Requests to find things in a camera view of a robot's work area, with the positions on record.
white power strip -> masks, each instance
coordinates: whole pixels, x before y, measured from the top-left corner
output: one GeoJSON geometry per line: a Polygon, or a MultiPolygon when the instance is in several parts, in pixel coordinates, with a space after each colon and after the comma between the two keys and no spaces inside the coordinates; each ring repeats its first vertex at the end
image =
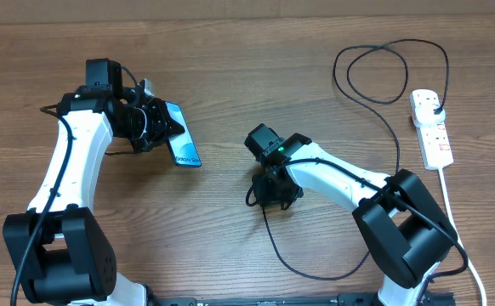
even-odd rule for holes
{"type": "MultiPolygon", "coordinates": [[[[453,222],[452,208],[450,207],[450,201],[448,199],[443,170],[444,167],[453,163],[452,148],[450,147],[450,139],[446,132],[446,126],[444,125],[445,115],[439,116],[433,112],[433,109],[440,105],[438,94],[428,89],[414,90],[410,95],[410,105],[412,107],[412,120],[418,133],[419,149],[421,150],[425,169],[438,170],[446,213],[450,220],[450,224],[458,231],[455,222],[453,222]]],[[[464,248],[459,233],[458,242],[459,245],[464,248]]],[[[470,259],[469,268],[480,289],[481,304],[482,306],[486,306],[486,289],[470,259]]]]}

wooden table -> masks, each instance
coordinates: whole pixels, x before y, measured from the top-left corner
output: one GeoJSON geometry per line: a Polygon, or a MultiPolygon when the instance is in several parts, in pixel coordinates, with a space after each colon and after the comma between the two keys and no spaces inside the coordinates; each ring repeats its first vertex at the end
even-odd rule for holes
{"type": "MultiPolygon", "coordinates": [[[[405,37],[437,42],[450,56],[447,127],[455,163],[446,169],[448,189],[466,250],[495,305],[495,15],[0,26],[0,305],[8,303],[14,278],[3,220],[23,212],[36,194],[56,140],[56,120],[38,107],[82,85],[85,60],[103,57],[149,78],[160,97],[180,104],[203,161],[199,169],[175,167],[165,147],[105,158],[94,213],[120,272],[160,297],[376,291],[383,275],[372,259],[331,282],[293,275],[279,263],[260,209],[244,205],[258,164],[243,141],[264,122],[284,137],[302,133],[346,161],[392,173],[389,133],[336,90],[331,68],[344,47],[405,37]]],[[[394,48],[410,67],[407,94],[375,107],[401,141],[401,166],[442,203],[437,173],[423,168],[407,96],[416,88],[442,93],[443,58],[419,43],[394,48]]],[[[341,82],[357,54],[340,61],[341,82]]],[[[401,62],[387,53],[352,71],[357,87],[378,99],[395,96],[403,77],[401,62]]],[[[115,139],[110,150],[127,148],[115,139]]],[[[288,211],[270,209],[269,220],[283,257],[313,275],[349,271],[367,250],[353,218],[308,190],[288,211]]],[[[459,265],[451,252],[442,269],[459,265]]],[[[459,305],[479,303],[470,273],[439,279],[430,289],[454,292],[459,305]]]]}

smartphone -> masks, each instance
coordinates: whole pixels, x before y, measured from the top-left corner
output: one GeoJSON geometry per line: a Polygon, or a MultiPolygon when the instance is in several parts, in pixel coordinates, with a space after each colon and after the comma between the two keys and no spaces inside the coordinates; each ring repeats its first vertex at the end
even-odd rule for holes
{"type": "Polygon", "coordinates": [[[179,106],[170,102],[167,102],[166,106],[170,117],[185,129],[185,133],[172,136],[168,139],[168,149],[174,159],[174,163],[176,166],[200,167],[202,162],[198,156],[198,152],[196,152],[195,143],[193,142],[191,133],[189,133],[189,128],[187,128],[187,123],[181,109],[179,106]]]}

table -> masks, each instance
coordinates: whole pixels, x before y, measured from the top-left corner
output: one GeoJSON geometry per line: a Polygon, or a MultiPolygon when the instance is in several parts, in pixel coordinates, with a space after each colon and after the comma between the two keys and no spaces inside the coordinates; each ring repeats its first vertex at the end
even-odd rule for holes
{"type": "MultiPolygon", "coordinates": [[[[331,69],[344,47],[405,37],[434,41],[449,54],[447,128],[455,163],[445,174],[459,233],[495,304],[495,15],[448,15],[0,25],[0,305],[8,303],[14,278],[3,220],[23,212],[36,194],[56,140],[56,119],[38,107],[82,85],[84,61],[103,57],[152,80],[161,98],[183,108],[203,162],[199,169],[175,167],[165,147],[104,159],[94,214],[120,272],[164,298],[376,291],[383,275],[372,259],[331,282],[301,278],[279,263],[260,209],[244,205],[258,164],[243,141],[264,122],[284,137],[302,133],[348,162],[392,173],[389,133],[336,90],[331,69]]],[[[407,94],[375,107],[401,141],[401,166],[442,203],[437,173],[423,168],[407,96],[416,88],[442,93],[443,58],[423,44],[394,48],[409,64],[407,94]]],[[[339,62],[341,82],[359,53],[339,62]]],[[[378,99],[395,96],[403,77],[401,62],[387,53],[366,57],[352,71],[355,85],[378,99]]],[[[114,139],[110,150],[127,148],[125,139],[114,139]]],[[[286,212],[268,214],[283,257],[301,271],[340,275],[367,250],[353,218],[309,190],[286,212]]],[[[459,265],[452,251],[441,268],[459,265]]],[[[458,305],[479,303],[470,273],[430,289],[454,292],[458,305]]]]}

white cable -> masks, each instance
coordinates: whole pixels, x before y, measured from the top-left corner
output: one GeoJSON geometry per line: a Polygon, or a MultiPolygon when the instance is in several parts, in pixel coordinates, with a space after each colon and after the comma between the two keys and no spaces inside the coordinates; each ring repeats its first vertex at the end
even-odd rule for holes
{"type": "MultiPolygon", "coordinates": [[[[446,214],[448,215],[450,224],[458,232],[458,229],[455,227],[455,222],[453,222],[452,208],[450,207],[450,200],[448,199],[448,190],[446,188],[446,181],[444,180],[444,171],[442,170],[441,167],[438,168],[438,175],[441,178],[442,194],[444,195],[444,205],[446,206],[446,214]]],[[[461,238],[459,238],[459,232],[458,232],[458,242],[461,245],[461,247],[464,248],[463,242],[461,242],[461,238]]],[[[486,289],[484,288],[484,284],[482,284],[482,279],[478,275],[478,272],[476,272],[475,266],[470,261],[470,258],[469,258],[469,268],[470,268],[470,272],[475,277],[478,288],[480,289],[482,306],[486,306],[486,289]]]]}

